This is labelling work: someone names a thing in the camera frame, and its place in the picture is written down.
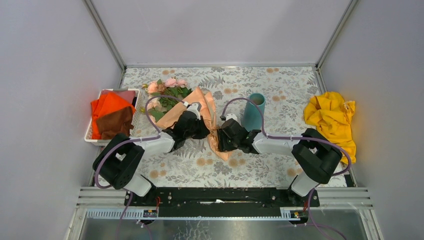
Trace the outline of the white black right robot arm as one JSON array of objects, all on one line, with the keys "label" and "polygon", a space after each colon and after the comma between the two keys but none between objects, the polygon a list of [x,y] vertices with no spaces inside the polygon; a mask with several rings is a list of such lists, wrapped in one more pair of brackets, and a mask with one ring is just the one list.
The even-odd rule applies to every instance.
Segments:
[{"label": "white black right robot arm", "polygon": [[287,191],[287,201],[301,205],[310,191],[327,184],[343,154],[317,130],[308,128],[300,135],[267,135],[259,129],[247,131],[236,120],[227,119],[217,131],[218,150],[241,150],[245,154],[278,154],[291,156],[299,163],[298,174]]}]

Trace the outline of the pink cloth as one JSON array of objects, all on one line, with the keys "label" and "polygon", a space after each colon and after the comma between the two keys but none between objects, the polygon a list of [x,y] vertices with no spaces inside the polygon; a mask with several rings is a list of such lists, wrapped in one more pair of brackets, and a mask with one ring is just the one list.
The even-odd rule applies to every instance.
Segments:
[{"label": "pink cloth", "polygon": [[116,91],[116,90],[104,89],[100,92],[100,96],[106,95],[108,93],[114,93],[132,105],[135,104],[135,101],[138,95],[137,91],[134,91],[134,90]]}]

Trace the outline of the brown cloth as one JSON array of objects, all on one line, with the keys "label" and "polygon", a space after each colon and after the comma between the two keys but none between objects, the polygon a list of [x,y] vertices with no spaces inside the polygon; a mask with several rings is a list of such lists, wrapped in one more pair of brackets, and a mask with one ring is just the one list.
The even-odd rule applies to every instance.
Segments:
[{"label": "brown cloth", "polygon": [[128,106],[112,113],[99,117],[96,120],[98,133],[101,140],[111,140],[117,134],[130,136],[134,129],[133,109]]}]

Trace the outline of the floral patterned table mat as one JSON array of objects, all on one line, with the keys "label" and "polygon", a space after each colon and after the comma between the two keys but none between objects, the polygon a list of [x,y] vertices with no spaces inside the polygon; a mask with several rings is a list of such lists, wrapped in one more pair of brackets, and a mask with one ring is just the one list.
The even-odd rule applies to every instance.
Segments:
[{"label": "floral patterned table mat", "polygon": [[[121,85],[141,89],[173,77],[210,93],[217,115],[226,111],[241,118],[246,98],[252,93],[264,95],[269,134],[303,133],[304,108],[321,92],[312,66],[128,68]],[[236,150],[222,160],[205,139],[190,139],[173,153],[142,160],[139,171],[158,187],[288,187],[302,169],[293,157],[279,154]]]}]

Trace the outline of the yellow crumpled cloth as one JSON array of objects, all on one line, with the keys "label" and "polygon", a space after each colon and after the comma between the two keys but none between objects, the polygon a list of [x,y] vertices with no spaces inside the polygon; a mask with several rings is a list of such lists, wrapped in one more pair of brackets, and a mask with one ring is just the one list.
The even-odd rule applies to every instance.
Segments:
[{"label": "yellow crumpled cloth", "polygon": [[352,135],[356,102],[345,100],[338,92],[325,92],[310,98],[303,111],[307,125],[316,127],[328,141],[342,147],[356,163],[357,146]]}]

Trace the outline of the teal cylindrical vase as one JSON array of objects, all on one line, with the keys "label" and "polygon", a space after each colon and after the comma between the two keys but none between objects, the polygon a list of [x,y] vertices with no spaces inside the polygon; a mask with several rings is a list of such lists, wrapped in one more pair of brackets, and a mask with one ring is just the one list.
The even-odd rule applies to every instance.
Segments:
[{"label": "teal cylindrical vase", "polygon": [[263,125],[262,115],[265,111],[266,100],[261,93],[252,93],[245,105],[241,125],[249,132],[261,130]]}]

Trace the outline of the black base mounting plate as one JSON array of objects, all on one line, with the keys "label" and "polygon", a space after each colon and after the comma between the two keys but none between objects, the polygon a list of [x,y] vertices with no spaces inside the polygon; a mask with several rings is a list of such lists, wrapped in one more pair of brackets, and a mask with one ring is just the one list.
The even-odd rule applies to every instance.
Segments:
[{"label": "black base mounting plate", "polygon": [[275,187],[156,187],[145,196],[126,194],[131,207],[153,207],[159,217],[280,217],[281,208],[319,207],[316,190],[298,196]]}]

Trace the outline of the aluminium frame rail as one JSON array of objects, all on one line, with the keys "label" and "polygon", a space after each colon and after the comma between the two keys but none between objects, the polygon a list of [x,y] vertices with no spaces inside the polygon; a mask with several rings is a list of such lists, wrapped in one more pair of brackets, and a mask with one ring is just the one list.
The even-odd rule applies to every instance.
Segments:
[{"label": "aluminium frame rail", "polygon": [[92,0],[82,0],[85,7],[87,8],[87,11],[89,15],[91,16],[94,24],[96,25],[101,37],[103,38],[107,48],[109,49],[113,59],[115,60],[116,64],[120,68],[122,72],[125,72],[126,70],[126,64],[121,56],[121,54],[118,51],[118,48],[116,47],[114,41],[112,40],[111,35],[109,34],[109,31],[106,28],[106,25],[102,21],[102,18]]}]

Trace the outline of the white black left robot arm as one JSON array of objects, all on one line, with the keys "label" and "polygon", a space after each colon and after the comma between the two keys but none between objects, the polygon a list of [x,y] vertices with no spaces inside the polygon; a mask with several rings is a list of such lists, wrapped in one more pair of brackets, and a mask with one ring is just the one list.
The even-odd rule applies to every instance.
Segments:
[{"label": "white black left robot arm", "polygon": [[184,146],[187,139],[204,139],[209,134],[204,118],[185,110],[158,136],[143,139],[129,138],[123,133],[115,135],[95,159],[92,168],[111,187],[132,192],[142,205],[148,206],[154,202],[155,192],[153,183],[137,173],[143,157],[174,152]]}]

